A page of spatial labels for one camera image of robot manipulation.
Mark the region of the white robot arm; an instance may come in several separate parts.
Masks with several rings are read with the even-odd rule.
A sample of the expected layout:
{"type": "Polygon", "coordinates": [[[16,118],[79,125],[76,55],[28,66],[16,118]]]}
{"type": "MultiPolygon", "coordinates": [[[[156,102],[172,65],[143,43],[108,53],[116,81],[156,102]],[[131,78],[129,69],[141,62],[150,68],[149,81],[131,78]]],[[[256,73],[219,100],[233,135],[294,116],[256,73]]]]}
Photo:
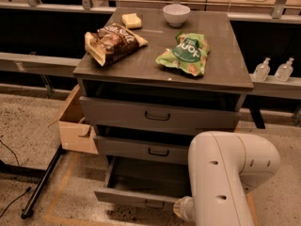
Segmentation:
{"type": "Polygon", "coordinates": [[[196,226],[255,226],[246,194],[273,177],[280,164],[275,145],[250,134],[209,131],[188,150],[191,196],[173,212],[196,226]]]}

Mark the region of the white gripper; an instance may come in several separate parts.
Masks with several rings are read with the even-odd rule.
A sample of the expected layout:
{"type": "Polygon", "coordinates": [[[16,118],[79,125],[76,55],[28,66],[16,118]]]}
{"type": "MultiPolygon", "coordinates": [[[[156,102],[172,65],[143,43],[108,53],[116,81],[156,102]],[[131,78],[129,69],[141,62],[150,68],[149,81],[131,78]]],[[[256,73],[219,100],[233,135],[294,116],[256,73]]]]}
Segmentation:
{"type": "Polygon", "coordinates": [[[195,208],[193,198],[185,196],[176,200],[173,205],[173,212],[175,215],[185,221],[195,221],[195,208]]]}

